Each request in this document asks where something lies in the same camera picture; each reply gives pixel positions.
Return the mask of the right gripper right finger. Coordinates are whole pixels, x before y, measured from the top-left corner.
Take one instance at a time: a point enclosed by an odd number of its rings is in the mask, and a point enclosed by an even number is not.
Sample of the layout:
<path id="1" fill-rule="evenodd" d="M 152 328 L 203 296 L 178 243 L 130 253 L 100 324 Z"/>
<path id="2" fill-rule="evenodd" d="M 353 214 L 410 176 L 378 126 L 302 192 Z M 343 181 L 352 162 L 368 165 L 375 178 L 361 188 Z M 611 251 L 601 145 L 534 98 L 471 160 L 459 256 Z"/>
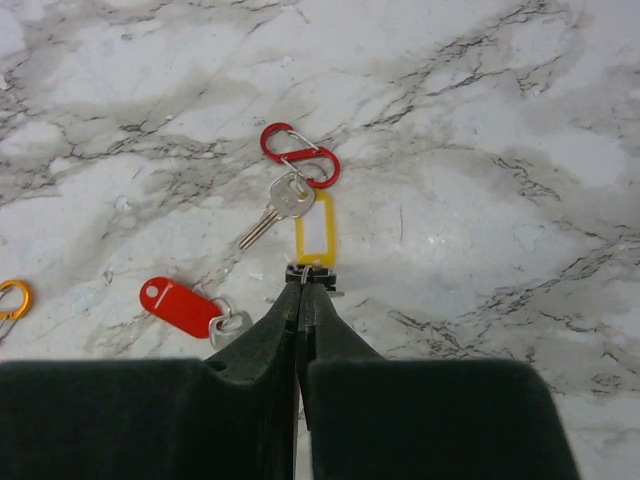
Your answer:
<path id="1" fill-rule="evenodd" d="M 541 376 L 513 360 L 386 360 L 302 289 L 305 413 L 317 479 L 576 479 Z"/>

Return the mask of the red S carabiner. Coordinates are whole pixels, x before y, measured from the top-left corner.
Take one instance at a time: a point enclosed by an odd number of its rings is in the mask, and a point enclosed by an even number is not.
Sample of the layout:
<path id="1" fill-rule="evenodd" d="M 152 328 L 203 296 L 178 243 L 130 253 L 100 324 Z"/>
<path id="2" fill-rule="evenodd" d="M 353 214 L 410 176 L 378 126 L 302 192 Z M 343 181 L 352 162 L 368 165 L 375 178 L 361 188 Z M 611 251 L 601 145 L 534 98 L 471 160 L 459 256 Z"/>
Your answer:
<path id="1" fill-rule="evenodd" d="M 269 140 L 271 137 L 280 132 L 285 132 L 288 135 L 296 138 L 304 145 L 304 148 L 280 153 L 273 151 L 269 147 Z M 332 173 L 326 180 L 308 180 L 307 183 L 313 188 L 327 189 L 337 182 L 341 174 L 341 162 L 331 150 L 327 149 L 324 146 L 318 146 L 314 144 L 287 123 L 276 122 L 266 126 L 260 135 L 260 147 L 263 153 L 270 160 L 283 165 L 292 165 L 295 162 L 316 158 L 329 159 L 333 167 Z"/>

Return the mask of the yellow key tag with key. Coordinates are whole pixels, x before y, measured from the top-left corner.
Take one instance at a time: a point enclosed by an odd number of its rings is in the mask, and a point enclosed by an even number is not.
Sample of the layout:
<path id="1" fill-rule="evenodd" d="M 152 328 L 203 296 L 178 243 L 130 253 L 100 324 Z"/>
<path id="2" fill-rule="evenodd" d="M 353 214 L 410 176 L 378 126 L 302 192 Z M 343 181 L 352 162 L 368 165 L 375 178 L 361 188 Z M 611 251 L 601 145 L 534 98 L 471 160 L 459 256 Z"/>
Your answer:
<path id="1" fill-rule="evenodd" d="M 333 269 L 338 251 L 333 198 L 327 191 L 311 187 L 294 172 L 272 183 L 264 214 L 241 238 L 239 249 L 249 249 L 271 227 L 285 219 L 294 221 L 296 263 Z"/>

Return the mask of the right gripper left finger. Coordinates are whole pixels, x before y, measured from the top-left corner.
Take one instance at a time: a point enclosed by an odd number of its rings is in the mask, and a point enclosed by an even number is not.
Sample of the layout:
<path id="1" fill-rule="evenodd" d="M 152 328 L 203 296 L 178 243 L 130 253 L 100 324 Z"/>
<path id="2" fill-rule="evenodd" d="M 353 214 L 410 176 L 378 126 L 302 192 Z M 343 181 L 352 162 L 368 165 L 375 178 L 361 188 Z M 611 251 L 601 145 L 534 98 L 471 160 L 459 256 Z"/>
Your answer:
<path id="1" fill-rule="evenodd" d="M 207 359 L 1 366 L 5 479 L 290 479 L 300 288 Z"/>

